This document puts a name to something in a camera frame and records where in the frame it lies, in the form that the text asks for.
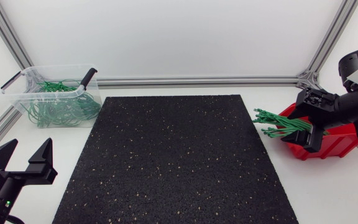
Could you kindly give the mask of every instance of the black rubber mat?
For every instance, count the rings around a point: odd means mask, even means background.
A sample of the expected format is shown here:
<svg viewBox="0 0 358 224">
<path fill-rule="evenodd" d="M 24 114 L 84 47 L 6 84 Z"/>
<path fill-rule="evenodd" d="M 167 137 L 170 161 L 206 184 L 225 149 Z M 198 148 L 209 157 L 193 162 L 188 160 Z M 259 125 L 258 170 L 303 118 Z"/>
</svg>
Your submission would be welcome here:
<svg viewBox="0 0 358 224">
<path fill-rule="evenodd" d="M 54 223 L 298 223 L 239 95 L 106 98 Z"/>
</svg>

